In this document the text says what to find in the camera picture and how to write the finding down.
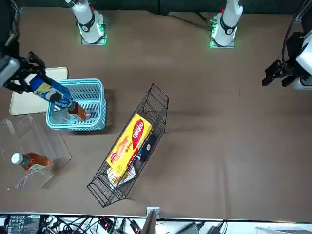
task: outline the tan tabletop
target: tan tabletop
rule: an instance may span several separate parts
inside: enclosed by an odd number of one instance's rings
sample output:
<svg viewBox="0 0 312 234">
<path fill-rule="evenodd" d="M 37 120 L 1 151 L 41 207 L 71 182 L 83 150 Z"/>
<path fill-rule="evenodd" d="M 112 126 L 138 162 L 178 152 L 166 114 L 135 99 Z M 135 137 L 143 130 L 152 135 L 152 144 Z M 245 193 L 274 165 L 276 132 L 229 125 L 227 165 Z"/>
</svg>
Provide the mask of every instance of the tan tabletop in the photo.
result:
<svg viewBox="0 0 312 234">
<path fill-rule="evenodd" d="M 101 215 L 312 220 L 312 94 L 261 87 L 291 16 L 244 15 L 235 49 L 209 49 L 208 32 L 148 12 L 111 17 L 105 46 L 83 46 L 70 9 L 26 8 L 21 54 L 34 51 L 69 78 L 98 78 L 114 108 L 99 134 L 63 133 L 73 156 L 45 189 L 7 190 L 0 209 Z M 194 13 L 181 16 L 201 22 Z M 170 97 L 167 131 L 130 200 L 101 208 L 86 189 L 141 98 L 155 83 Z M 1 118 L 11 92 L 1 89 Z"/>
</svg>

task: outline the white bottle cap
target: white bottle cap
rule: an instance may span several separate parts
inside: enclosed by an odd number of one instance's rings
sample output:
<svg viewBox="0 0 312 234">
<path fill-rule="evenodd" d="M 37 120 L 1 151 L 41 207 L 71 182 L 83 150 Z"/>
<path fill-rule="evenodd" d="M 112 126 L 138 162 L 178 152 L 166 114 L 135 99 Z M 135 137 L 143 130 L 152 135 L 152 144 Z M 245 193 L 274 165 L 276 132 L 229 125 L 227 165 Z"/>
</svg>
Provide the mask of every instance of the white bottle cap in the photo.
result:
<svg viewBox="0 0 312 234">
<path fill-rule="evenodd" d="M 24 160 L 24 156 L 21 153 L 14 153 L 11 157 L 11 161 L 14 164 L 21 164 Z"/>
</svg>

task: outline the yellow snack package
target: yellow snack package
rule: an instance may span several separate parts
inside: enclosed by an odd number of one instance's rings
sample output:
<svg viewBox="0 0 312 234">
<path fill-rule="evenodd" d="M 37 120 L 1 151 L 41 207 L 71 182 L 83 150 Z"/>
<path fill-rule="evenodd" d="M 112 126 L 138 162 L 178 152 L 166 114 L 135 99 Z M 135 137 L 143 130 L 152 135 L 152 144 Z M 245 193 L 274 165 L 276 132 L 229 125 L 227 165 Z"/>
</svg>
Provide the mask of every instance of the yellow snack package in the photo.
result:
<svg viewBox="0 0 312 234">
<path fill-rule="evenodd" d="M 139 114 L 133 116 L 106 159 L 118 176 L 125 173 L 151 131 L 152 125 L 148 121 Z"/>
</svg>

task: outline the brown bottle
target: brown bottle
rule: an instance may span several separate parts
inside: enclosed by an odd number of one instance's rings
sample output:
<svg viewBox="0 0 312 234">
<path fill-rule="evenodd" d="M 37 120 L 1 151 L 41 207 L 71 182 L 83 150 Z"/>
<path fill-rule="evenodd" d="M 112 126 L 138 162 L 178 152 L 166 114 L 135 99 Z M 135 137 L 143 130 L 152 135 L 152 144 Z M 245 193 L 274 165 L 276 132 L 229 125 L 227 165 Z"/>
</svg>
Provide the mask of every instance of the brown bottle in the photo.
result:
<svg viewBox="0 0 312 234">
<path fill-rule="evenodd" d="M 27 171 L 38 171 L 51 164 L 47 157 L 32 152 L 25 155 L 14 153 L 11 161 L 16 165 L 21 165 Z"/>
<path fill-rule="evenodd" d="M 71 106 L 68 107 L 68 113 L 80 121 L 85 121 L 87 118 L 85 110 L 78 104 L 78 102 L 75 101 L 73 101 Z"/>
</svg>

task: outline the clear acrylic box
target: clear acrylic box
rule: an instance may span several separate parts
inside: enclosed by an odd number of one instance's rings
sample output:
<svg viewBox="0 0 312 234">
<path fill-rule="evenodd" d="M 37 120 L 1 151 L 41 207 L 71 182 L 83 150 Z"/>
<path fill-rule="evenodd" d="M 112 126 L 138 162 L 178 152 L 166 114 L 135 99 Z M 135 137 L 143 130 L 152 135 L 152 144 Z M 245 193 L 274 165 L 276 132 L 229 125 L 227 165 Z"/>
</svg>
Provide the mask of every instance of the clear acrylic box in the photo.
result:
<svg viewBox="0 0 312 234">
<path fill-rule="evenodd" d="M 6 169 L 15 188 L 42 187 L 71 159 L 59 131 L 46 125 L 45 114 L 17 116 L 2 121 L 0 151 L 1 168 Z M 11 156 L 16 152 L 46 156 L 51 165 L 40 171 L 26 171 L 21 165 L 11 162 Z"/>
</svg>

